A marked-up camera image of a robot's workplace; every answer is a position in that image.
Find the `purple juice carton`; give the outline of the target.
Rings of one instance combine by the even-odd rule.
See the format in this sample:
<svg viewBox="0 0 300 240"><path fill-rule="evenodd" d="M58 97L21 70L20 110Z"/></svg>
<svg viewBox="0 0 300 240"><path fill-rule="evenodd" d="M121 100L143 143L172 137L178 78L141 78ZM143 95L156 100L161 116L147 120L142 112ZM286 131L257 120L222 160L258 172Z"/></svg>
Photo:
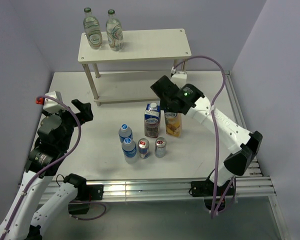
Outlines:
<svg viewBox="0 0 300 240"><path fill-rule="evenodd" d="M148 103L144 111L144 135L157 138L160 131L161 108L155 103Z"/></svg>

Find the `pineapple juice carton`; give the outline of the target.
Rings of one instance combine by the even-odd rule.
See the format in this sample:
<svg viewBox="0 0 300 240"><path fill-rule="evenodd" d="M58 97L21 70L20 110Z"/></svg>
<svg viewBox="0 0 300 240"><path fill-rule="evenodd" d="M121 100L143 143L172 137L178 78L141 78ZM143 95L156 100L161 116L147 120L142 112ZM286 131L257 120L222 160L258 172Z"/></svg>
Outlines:
<svg viewBox="0 0 300 240"><path fill-rule="evenodd" d="M180 137L182 132L182 115L177 112L164 112L165 132L173 137Z"/></svg>

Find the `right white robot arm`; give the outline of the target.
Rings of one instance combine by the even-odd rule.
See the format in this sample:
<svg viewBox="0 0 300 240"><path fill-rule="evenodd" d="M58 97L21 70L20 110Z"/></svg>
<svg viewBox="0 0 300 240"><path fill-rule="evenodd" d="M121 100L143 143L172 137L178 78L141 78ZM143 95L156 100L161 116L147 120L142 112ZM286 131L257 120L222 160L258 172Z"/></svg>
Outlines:
<svg viewBox="0 0 300 240"><path fill-rule="evenodd" d="M206 183L207 191L219 194L224 184L234 176L243 176L252 160L256 157L263 135L250 132L241 127L219 109L193 84L187 83L179 88L166 75L150 87L159 97L160 106L173 113L188 116L206 127L223 143L230 155L219 165Z"/></svg>

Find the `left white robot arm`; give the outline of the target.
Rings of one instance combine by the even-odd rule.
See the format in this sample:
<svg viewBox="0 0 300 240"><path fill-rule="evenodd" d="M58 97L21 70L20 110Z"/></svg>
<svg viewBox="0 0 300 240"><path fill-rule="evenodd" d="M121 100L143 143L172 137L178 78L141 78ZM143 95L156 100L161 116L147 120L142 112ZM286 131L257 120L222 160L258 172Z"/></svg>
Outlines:
<svg viewBox="0 0 300 240"><path fill-rule="evenodd" d="M78 113L73 113L61 100L55 102L60 110L42 110L45 117L37 131L34 149L24 166L17 195L0 225L0 240L40 240L53 218L71 201L88 198L87 180L71 173L55 194L44 205L39 205L61 163L74 151L69 148L74 129L80 129L94 117L89 102L72 100Z"/></svg>

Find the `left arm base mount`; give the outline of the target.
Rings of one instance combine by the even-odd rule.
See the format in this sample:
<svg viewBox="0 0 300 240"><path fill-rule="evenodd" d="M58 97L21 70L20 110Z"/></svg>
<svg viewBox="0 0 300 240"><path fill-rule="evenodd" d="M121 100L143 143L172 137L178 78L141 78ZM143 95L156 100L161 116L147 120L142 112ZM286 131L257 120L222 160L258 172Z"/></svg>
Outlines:
<svg viewBox="0 0 300 240"><path fill-rule="evenodd" d="M91 202L102 200L104 192L103 184L87 185L82 193L80 193L74 201ZM88 213L91 204L88 203L70 203L68 205L68 213L71 215L85 215Z"/></svg>

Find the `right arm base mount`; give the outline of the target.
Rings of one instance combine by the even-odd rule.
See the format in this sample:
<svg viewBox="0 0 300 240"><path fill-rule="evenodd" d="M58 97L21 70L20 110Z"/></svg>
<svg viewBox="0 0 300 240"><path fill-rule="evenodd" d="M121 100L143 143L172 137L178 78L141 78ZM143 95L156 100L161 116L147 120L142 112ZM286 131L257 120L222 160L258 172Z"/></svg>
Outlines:
<svg viewBox="0 0 300 240"><path fill-rule="evenodd" d="M234 183L232 183L228 190L226 190L230 182L231 181L228 180L224 185L216 187L217 199L220 199L223 194L225 194L225 196L227 197L232 196L235 193L236 188ZM191 181L188 193L192 197L213 197L214 183L209 179Z"/></svg>

